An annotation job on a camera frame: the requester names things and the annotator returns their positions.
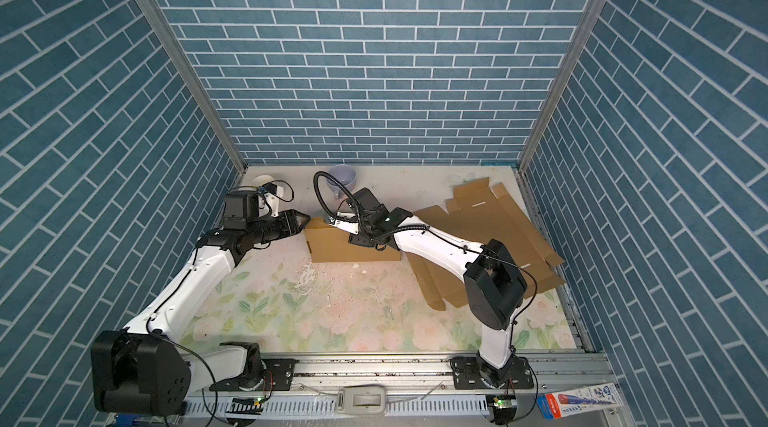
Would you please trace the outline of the brown cardboard box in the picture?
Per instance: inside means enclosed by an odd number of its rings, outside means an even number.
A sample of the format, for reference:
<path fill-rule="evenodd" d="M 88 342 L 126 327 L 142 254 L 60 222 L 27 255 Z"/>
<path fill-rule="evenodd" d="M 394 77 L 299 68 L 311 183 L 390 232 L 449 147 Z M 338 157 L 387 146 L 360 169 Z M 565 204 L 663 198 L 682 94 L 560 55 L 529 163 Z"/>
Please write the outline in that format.
<path fill-rule="evenodd" d="M 321 218 L 312 218 L 303 234 L 314 263 L 399 261 L 401 253 L 391 247 L 383 251 L 361 247 L 348 242 L 349 234 L 327 225 Z"/>

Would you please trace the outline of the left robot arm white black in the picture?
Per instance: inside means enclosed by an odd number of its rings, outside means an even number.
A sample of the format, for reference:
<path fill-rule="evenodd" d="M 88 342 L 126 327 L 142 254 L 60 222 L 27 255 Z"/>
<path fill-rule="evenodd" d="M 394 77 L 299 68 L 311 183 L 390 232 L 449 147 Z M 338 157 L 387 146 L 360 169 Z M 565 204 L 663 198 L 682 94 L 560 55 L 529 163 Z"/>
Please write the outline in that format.
<path fill-rule="evenodd" d="M 119 330 L 90 347 L 95 408 L 168 417 L 187 395 L 210 387 L 263 388 L 266 366 L 257 343 L 225 342 L 201 355 L 181 340 L 195 314 L 246 253 L 300 234 L 310 221 L 281 211 L 279 190 L 235 189 L 224 198 L 218 227 L 204 233 L 176 277 Z"/>

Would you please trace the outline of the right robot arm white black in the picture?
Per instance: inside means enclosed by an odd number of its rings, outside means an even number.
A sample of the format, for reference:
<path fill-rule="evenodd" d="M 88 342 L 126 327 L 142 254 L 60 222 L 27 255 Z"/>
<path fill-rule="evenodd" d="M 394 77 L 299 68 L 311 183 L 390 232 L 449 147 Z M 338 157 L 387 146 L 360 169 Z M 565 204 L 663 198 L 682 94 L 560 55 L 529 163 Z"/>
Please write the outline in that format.
<path fill-rule="evenodd" d="M 388 210 L 367 188 L 345 203 L 351 213 L 338 213 L 333 225 L 350 233 L 350 243 L 417 255 L 463 282 L 470 311 L 482 325 L 479 375 L 492 388 L 509 384 L 515 364 L 514 316 L 528 283 L 505 245 L 496 239 L 486 243 L 462 239 L 405 209 Z"/>

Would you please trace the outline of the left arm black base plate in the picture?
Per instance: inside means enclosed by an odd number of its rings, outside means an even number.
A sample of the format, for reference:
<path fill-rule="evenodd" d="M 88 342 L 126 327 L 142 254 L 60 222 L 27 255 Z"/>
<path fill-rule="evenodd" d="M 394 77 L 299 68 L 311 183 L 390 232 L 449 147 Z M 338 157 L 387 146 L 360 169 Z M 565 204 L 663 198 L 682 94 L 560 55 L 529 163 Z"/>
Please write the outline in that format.
<path fill-rule="evenodd" d="M 267 358 L 255 374 L 240 374 L 213 384 L 215 392 L 287 392 L 291 389 L 297 364 L 292 358 Z"/>

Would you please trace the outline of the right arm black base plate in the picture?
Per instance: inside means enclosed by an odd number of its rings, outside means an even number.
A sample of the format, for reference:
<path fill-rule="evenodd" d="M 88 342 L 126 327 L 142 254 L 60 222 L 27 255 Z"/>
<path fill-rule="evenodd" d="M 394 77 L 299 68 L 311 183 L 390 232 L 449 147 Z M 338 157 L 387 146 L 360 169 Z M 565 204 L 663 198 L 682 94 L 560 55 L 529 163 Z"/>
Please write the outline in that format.
<path fill-rule="evenodd" d="M 503 367 L 497 368 L 479 355 L 456 356 L 449 360 L 454 388 L 457 390 L 532 389 L 533 371 L 528 361 L 511 356 Z"/>

